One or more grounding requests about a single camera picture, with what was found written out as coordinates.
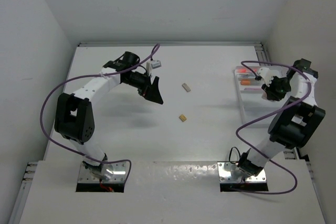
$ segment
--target metal base plate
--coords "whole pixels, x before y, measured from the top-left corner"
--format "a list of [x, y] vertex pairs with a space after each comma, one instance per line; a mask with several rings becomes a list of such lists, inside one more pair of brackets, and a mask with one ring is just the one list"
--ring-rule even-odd
[[236, 164], [230, 162], [217, 162], [217, 164], [221, 191], [236, 191], [235, 189], [268, 191], [265, 170], [262, 170], [258, 176], [244, 178]]
[[[114, 193], [123, 193], [126, 178], [126, 163], [112, 164], [113, 176], [109, 181], [102, 181], [104, 187], [111, 187]], [[101, 188], [99, 179], [94, 177], [89, 169], [85, 169], [85, 165], [81, 164], [77, 180], [77, 192], [107, 192]]]

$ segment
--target purple cable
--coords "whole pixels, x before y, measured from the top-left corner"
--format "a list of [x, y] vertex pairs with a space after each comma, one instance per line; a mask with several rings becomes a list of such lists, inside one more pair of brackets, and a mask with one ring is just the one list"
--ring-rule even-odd
[[[152, 52], [151, 54], [145, 58], [143, 61], [139, 62], [138, 64], [134, 65], [133, 67], [131, 68], [128, 68], [128, 69], [125, 69], [125, 70], [122, 70], [122, 71], [119, 71], [119, 72], [114, 72], [114, 73], [107, 73], [105, 74], [104, 76], [114, 76], [114, 75], [117, 75], [117, 74], [122, 74], [122, 73], [126, 73], [126, 72], [129, 72], [135, 68], [137, 68], [138, 66], [140, 66], [141, 64], [143, 64], [144, 62], [148, 61], [149, 59], [152, 59], [153, 55], [157, 52], [157, 50], [159, 49], [160, 47], [160, 44], [156, 44], [153, 49], [152, 49]], [[41, 129], [42, 129], [42, 132], [43, 134], [51, 141], [53, 142], [54, 144], [68, 150], [68, 151], [71, 151], [73, 153], [76, 153], [78, 155], [81, 155], [81, 156], [84, 156], [92, 161], [95, 161], [95, 162], [98, 162], [98, 163], [101, 163], [101, 164], [115, 164], [115, 163], [119, 163], [119, 162], [128, 162], [130, 164], [130, 167], [129, 167], [129, 172], [127, 173], [127, 176], [126, 176], [126, 179], [125, 179], [125, 183], [130, 175], [130, 171], [131, 171], [131, 167], [132, 167], [132, 162], [129, 160], [129, 159], [122, 159], [122, 160], [117, 160], [117, 161], [100, 161], [98, 159], [95, 159], [93, 157], [90, 157], [90, 156], [87, 156], [85, 155], [84, 153], [82, 152], [79, 152], [79, 151], [76, 151], [72, 148], [69, 148], [65, 145], [62, 145], [60, 143], [58, 143], [57, 141], [55, 141], [54, 139], [52, 139], [50, 137], [50, 135], [47, 133], [46, 129], [44, 128], [44, 125], [43, 125], [43, 112], [44, 112], [44, 109], [46, 107], [46, 104], [49, 100], [49, 98], [51, 97], [51, 95], [60, 87], [62, 87], [64, 84], [70, 82], [70, 81], [75, 81], [75, 80], [78, 80], [78, 79], [83, 79], [83, 78], [89, 78], [89, 77], [101, 77], [100, 74], [87, 74], [87, 75], [84, 75], [84, 76], [77, 76], [77, 77], [74, 77], [74, 78], [71, 78], [71, 79], [68, 79], [62, 83], [60, 83], [59, 85], [57, 85], [56, 87], [54, 87], [53, 90], [51, 90], [51, 92], [47, 95], [46, 99], [44, 100], [43, 102], [43, 105], [42, 105], [42, 108], [41, 108], [41, 112], [40, 112], [40, 126], [41, 126]]]
[[[242, 62], [241, 62], [241, 65], [243, 65], [244, 67], [246, 67], [247, 69], [249, 69], [249, 70], [250, 70], [256, 77], [257, 77], [258, 75], [253, 71], [252, 68], [250, 68], [250, 67], [248, 67], [247, 65], [245, 65], [245, 63], [270, 64], [270, 65], [275, 65], [275, 66], [281, 66], [281, 67], [289, 68], [289, 69], [294, 70], [295, 72], [299, 73], [299, 74], [302, 75], [306, 80], [309, 81], [309, 78], [308, 78], [303, 72], [301, 72], [300, 70], [298, 70], [298, 69], [296, 69], [296, 68], [294, 68], [294, 67], [292, 67], [292, 66], [289, 66], [289, 65], [284, 65], [284, 64], [280, 64], [280, 63], [271, 63], [271, 62], [266, 62], [266, 61], [256, 61], [256, 60], [244, 60], [244, 61], [242, 61]], [[291, 103], [291, 104], [289, 104], [289, 105], [287, 105], [287, 106], [285, 106], [285, 107], [282, 107], [282, 108], [280, 108], [280, 109], [278, 109], [278, 110], [276, 110], [276, 111], [273, 111], [273, 112], [271, 112], [271, 113], [269, 113], [269, 114], [267, 114], [267, 115], [264, 115], [264, 116], [262, 116], [262, 117], [260, 117], [260, 118], [254, 119], [254, 120], [252, 120], [252, 121], [250, 121], [250, 122], [248, 122], [248, 123], [242, 125], [241, 127], [239, 127], [239, 128], [236, 130], [236, 136], [237, 136], [242, 142], [244, 142], [245, 144], [247, 144], [248, 146], [250, 146], [250, 147], [251, 147], [252, 149], [254, 149], [256, 152], [258, 152], [261, 156], [263, 156], [263, 157], [269, 159], [269, 157], [268, 157], [267, 155], [265, 155], [265, 154], [262, 153], [260, 150], [258, 150], [256, 147], [254, 147], [252, 144], [250, 144], [248, 141], [246, 141], [245, 139], [243, 139], [243, 138], [239, 135], [239, 132], [240, 132], [243, 128], [245, 128], [245, 127], [247, 127], [247, 126], [250, 126], [251, 124], [254, 124], [254, 123], [259, 122], [259, 121], [261, 121], [261, 120], [263, 120], [263, 119], [265, 119], [265, 118], [268, 118], [268, 117], [270, 117], [270, 116], [273, 116], [273, 115], [275, 115], [275, 114], [278, 114], [278, 113], [280, 113], [280, 112], [282, 112], [282, 111], [284, 111], [284, 110], [286, 110], [286, 109], [288, 109], [288, 108], [290, 108], [290, 107], [292, 107], [292, 106], [295, 106], [296, 104], [302, 102], [304, 99], [306, 99], [306, 98], [309, 96], [309, 94], [310, 94], [310, 92], [311, 92], [311, 83], [310, 83], [310, 82], [307, 82], [307, 85], [308, 85], [308, 92], [307, 92], [307, 94], [305, 94], [302, 98], [300, 98], [299, 100], [297, 100], [297, 101], [295, 101], [295, 102], [293, 102], [293, 103]], [[294, 186], [293, 186], [290, 190], [279, 191], [279, 192], [275, 192], [275, 193], [262, 192], [262, 191], [245, 191], [245, 190], [240, 190], [240, 189], [234, 189], [234, 190], [236, 190], [236, 191], [241, 191], [241, 192], [244, 192], [244, 193], [250, 193], [250, 194], [265, 194], [265, 195], [280, 195], [280, 194], [291, 193], [292, 191], [294, 191], [294, 190], [297, 188], [297, 186], [298, 186], [298, 179], [297, 179], [297, 177], [295, 176], [295, 174], [294, 174], [293, 172], [291, 172], [290, 170], [288, 170], [287, 168], [283, 167], [282, 165], [280, 165], [280, 164], [274, 162], [273, 160], [270, 159], [269, 161], [270, 161], [272, 164], [274, 164], [274, 165], [280, 167], [281, 169], [285, 170], [286, 172], [288, 172], [290, 175], [293, 176], [295, 183], [294, 183]]]

